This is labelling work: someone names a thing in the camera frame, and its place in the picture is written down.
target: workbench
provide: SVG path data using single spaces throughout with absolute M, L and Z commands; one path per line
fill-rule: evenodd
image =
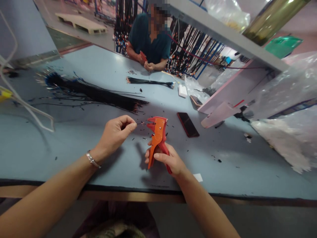
M 279 205 L 315 206 L 316 171 L 302 175 L 294 172 L 247 122 L 230 117 L 219 128 L 204 129 L 200 122 L 206 114 L 197 112 L 189 97 L 179 97 L 177 85 L 172 90 L 162 85 L 126 82 L 127 76 L 170 82 L 173 81 L 171 75 L 163 72 L 149 75 L 138 62 L 98 46 L 89 46 L 37 68 L 19 71 L 18 78 L 10 79 L 20 96 L 25 101 L 29 100 L 30 104 L 79 104 L 57 99 L 39 99 L 52 96 L 34 78 L 37 71 L 43 71 L 47 67 L 69 77 L 73 77 L 75 72 L 87 82 L 106 89 L 139 93 L 141 88 L 142 94 L 137 95 L 146 97 L 143 100 L 150 104 L 140 109 L 143 112 L 138 115 L 109 105 L 91 104 L 81 108 L 38 105 L 38 109 L 55 119 L 56 132 L 50 133 L 39 128 L 23 107 L 17 107 L 9 100 L 1 103 L 0 197 L 25 196 L 92 149 L 99 141 L 108 120 L 127 114 L 137 123 L 145 122 L 152 116 L 168 118 L 166 142 L 175 148 L 193 174 L 201 174 L 201 184 L 214 197 L 264 203 L 272 201 Z M 177 112 L 188 113 L 199 137 L 186 136 Z M 48 119 L 40 119 L 49 126 Z M 253 136 L 251 143 L 246 141 L 244 133 Z M 149 147 L 147 143 L 151 134 L 149 128 L 138 125 L 88 182 L 84 188 L 86 198 L 182 200 L 180 188 L 168 174 L 164 164 L 156 161 L 147 170 L 144 154 Z

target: wooden pallet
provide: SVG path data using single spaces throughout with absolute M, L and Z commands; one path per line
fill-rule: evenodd
M 55 15 L 61 22 L 72 24 L 74 28 L 84 30 L 89 34 L 100 34 L 107 32 L 107 28 L 105 26 L 90 21 L 82 16 L 62 13 L 55 13 Z

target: white shelf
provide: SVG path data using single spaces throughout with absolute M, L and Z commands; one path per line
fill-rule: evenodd
M 242 55 L 258 60 L 280 72 L 288 69 L 288 65 L 264 48 L 258 46 L 234 29 L 218 21 L 206 11 L 188 0 L 153 0 L 158 6 L 168 10 L 170 14 L 204 33 L 219 40 L 221 43 L 240 52 Z

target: green shirt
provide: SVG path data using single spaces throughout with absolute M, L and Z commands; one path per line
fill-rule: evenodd
M 146 13 L 137 15 L 129 34 L 129 42 L 134 51 L 142 51 L 148 63 L 160 63 L 161 59 L 168 59 L 171 51 L 171 31 L 161 31 L 151 43 L 149 34 L 149 17 Z

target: white cable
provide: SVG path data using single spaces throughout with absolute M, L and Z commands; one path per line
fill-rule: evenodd
M 178 38 L 178 40 L 179 40 L 179 19 L 177 19 L 177 23 L 178 23 L 178 35 L 177 35 L 177 38 Z M 170 60 L 170 61 L 172 61 L 173 55 L 175 54 L 176 50 L 177 50 L 177 45 L 176 45 L 176 48 L 175 48 L 173 54 L 171 55 L 171 60 Z M 169 75 L 173 78 L 173 80 L 174 80 L 176 83 L 180 84 L 180 82 L 178 82 L 178 81 L 174 78 L 174 76 L 171 74 L 171 71 L 169 70 L 169 62 L 170 62 L 170 61 L 168 61 L 168 63 L 167 63 L 167 69 L 168 69 Z
M 14 98 L 16 101 L 18 101 L 19 103 L 21 103 L 21 104 L 28 110 L 28 112 L 33 116 L 33 118 L 34 118 L 34 119 L 36 120 L 36 122 L 40 125 L 40 127 L 42 127 L 42 128 L 45 129 L 45 130 L 48 130 L 48 131 L 50 131 L 50 132 L 54 132 L 54 131 L 55 131 L 55 129 L 54 129 L 54 118 L 53 118 L 51 115 L 49 115 L 49 114 L 47 114 L 47 113 L 45 113 L 45 112 L 42 112 L 42 111 L 40 111 L 39 109 L 36 109 L 35 107 L 32 107 L 31 105 L 29 105 L 28 103 L 26 103 L 25 101 L 23 101 L 23 100 L 21 99 L 21 97 L 19 96 L 19 94 L 18 94 L 18 93 L 14 90 L 14 88 L 11 86 L 11 84 L 6 80 L 6 78 L 5 78 L 4 74 L 3 74 L 3 69 L 4 69 L 4 67 L 7 65 L 8 62 L 10 62 L 10 60 L 11 60 L 12 57 L 13 57 L 13 55 L 15 54 L 15 52 L 16 52 L 17 49 L 18 49 L 18 41 L 17 41 L 16 36 L 14 35 L 12 29 L 10 28 L 10 26 L 9 26 L 9 24 L 8 24 L 6 18 L 4 17 L 4 15 L 3 15 L 3 13 L 2 13 L 1 10 L 0 10 L 0 15 L 2 16 L 3 21 L 4 21 L 4 23 L 6 24 L 7 28 L 9 29 L 11 35 L 13 36 L 13 40 L 14 40 L 14 44 L 15 44 L 13 51 L 11 52 L 11 54 L 9 55 L 9 57 L 5 60 L 5 62 L 4 62 L 4 63 L 1 65 L 1 67 L 0 67 L 0 76 L 1 76 L 2 80 L 4 81 L 4 83 L 9 87 L 9 89 L 10 89 L 11 92 L 13 93 L 13 98 Z M 39 118 L 34 114 L 33 111 L 34 111 L 34 112 L 37 112 L 38 114 L 41 114 L 41 115 L 43 115 L 43 116 L 45 116 L 45 117 L 47 117 L 47 118 L 49 118 L 49 119 L 51 120 L 51 127 L 52 127 L 52 129 L 45 127 L 45 126 L 41 123 L 41 121 L 39 120 Z

